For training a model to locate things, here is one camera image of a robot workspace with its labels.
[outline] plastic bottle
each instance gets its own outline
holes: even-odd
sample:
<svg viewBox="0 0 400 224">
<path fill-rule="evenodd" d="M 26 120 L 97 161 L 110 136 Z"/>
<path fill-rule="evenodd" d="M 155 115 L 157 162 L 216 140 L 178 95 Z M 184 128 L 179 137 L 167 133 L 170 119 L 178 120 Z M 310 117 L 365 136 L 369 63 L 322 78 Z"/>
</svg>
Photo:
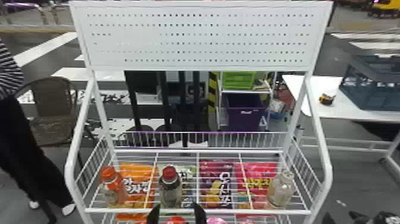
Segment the plastic bottle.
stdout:
<svg viewBox="0 0 400 224">
<path fill-rule="evenodd" d="M 276 175 L 268 189 L 268 202 L 274 209 L 285 209 L 295 192 L 295 175 L 284 170 Z"/>
<path fill-rule="evenodd" d="M 164 208 L 180 208 L 182 203 L 182 182 L 175 167 L 165 167 L 162 170 L 159 183 L 161 206 Z"/>
<path fill-rule="evenodd" d="M 112 166 L 105 166 L 101 172 L 102 190 L 109 206 L 123 206 L 127 200 L 127 192 L 122 176 Z"/>
</svg>

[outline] chair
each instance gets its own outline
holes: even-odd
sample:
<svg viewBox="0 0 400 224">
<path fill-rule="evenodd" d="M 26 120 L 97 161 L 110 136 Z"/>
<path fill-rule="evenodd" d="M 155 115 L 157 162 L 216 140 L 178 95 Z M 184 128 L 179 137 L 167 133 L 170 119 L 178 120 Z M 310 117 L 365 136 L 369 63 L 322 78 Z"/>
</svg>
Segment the chair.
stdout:
<svg viewBox="0 0 400 224">
<path fill-rule="evenodd" d="M 39 146 L 71 142 L 77 120 L 78 91 L 68 79 L 63 77 L 38 79 L 24 85 L 18 93 L 31 94 L 35 102 L 37 116 L 30 120 L 30 127 Z M 85 131 L 95 144 L 95 138 L 87 126 Z M 78 162 L 82 168 L 80 155 Z"/>
</svg>

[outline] orange snack bag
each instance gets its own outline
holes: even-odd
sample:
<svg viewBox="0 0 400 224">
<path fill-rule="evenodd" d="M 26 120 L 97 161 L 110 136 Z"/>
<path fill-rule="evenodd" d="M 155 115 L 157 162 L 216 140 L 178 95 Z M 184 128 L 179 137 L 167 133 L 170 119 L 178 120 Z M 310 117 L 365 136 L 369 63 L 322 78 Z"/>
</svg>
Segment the orange snack bag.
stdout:
<svg viewBox="0 0 400 224">
<path fill-rule="evenodd" d="M 156 177 L 158 175 L 157 167 L 140 163 L 120 163 L 119 173 L 124 180 L 125 189 L 128 193 L 125 204 L 136 209 L 144 209 L 147 193 L 150 191 L 146 208 L 153 208 L 155 187 L 157 184 Z M 144 221 L 146 220 L 146 214 L 120 213 L 115 218 L 118 220 Z"/>
</svg>

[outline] green basket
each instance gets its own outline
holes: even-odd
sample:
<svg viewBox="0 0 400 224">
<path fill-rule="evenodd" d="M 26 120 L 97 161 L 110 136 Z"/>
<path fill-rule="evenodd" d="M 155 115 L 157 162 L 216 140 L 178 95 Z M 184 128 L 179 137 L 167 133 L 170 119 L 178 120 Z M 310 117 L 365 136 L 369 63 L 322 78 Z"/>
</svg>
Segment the green basket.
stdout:
<svg viewBox="0 0 400 224">
<path fill-rule="evenodd" d="M 225 71 L 222 74 L 224 89 L 251 90 L 256 73 L 256 71 Z"/>
</svg>

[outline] perforated metal board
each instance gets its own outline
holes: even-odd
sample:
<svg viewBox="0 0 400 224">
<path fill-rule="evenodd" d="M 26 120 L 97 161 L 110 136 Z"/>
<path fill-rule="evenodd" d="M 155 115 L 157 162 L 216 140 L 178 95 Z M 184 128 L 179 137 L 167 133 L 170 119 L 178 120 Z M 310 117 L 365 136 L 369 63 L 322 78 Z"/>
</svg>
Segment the perforated metal board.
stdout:
<svg viewBox="0 0 400 224">
<path fill-rule="evenodd" d="M 330 1 L 73 1 L 94 70 L 309 70 Z"/>
</svg>

